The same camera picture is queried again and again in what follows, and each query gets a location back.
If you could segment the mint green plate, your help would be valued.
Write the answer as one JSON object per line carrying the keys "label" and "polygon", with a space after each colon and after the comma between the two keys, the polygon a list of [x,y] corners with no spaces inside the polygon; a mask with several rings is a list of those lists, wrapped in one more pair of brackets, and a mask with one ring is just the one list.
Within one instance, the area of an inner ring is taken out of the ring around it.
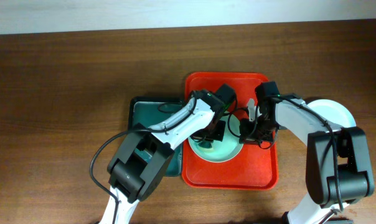
{"label": "mint green plate", "polygon": [[189,146],[193,152],[205,161],[215,163],[229,161],[233,159],[243,147],[243,143],[239,143],[239,120],[232,115],[230,120],[228,120],[228,116],[224,116],[221,118],[221,121],[225,122],[223,139],[221,141],[212,141],[213,151],[201,151],[198,144],[202,141],[195,141],[192,138],[188,139]]}

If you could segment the light blue plate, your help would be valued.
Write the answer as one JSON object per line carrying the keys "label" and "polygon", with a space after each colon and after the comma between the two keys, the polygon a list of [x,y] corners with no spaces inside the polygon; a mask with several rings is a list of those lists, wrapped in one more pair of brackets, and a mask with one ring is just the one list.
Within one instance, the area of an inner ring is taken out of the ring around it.
{"label": "light blue plate", "polygon": [[308,107],[327,120],[344,128],[357,126],[352,113],[342,104],[327,99],[314,100]]}

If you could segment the yellow green sponge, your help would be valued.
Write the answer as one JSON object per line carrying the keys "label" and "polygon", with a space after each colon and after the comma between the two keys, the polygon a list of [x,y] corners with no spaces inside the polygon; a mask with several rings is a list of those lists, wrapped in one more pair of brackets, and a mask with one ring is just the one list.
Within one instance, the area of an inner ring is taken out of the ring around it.
{"label": "yellow green sponge", "polygon": [[213,145],[212,142],[209,141],[202,141],[198,144],[198,147],[201,151],[213,151]]}

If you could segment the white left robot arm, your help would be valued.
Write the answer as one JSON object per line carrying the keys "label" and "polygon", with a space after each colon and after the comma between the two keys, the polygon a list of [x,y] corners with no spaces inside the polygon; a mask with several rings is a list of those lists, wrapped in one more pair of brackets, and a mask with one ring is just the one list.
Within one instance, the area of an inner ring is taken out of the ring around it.
{"label": "white left robot arm", "polygon": [[104,143],[124,137],[107,171],[109,187],[94,181],[110,199],[100,223],[128,223],[139,202],[146,200],[165,176],[175,149],[196,134],[221,140],[218,123],[236,100],[235,90],[223,84],[217,91],[192,91],[186,105],[168,119],[148,128],[137,124]]}

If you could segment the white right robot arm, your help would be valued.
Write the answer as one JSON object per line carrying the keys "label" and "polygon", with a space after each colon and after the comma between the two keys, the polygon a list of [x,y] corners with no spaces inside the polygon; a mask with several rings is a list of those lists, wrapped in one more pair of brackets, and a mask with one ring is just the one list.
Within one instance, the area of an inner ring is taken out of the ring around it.
{"label": "white right robot arm", "polygon": [[240,142],[273,145],[281,128],[307,147],[302,201],[282,216],[283,223],[327,223],[346,207],[374,193],[375,182],[363,129],[345,128],[312,110],[299,96],[279,93],[275,82],[255,88],[256,101],[240,122]]}

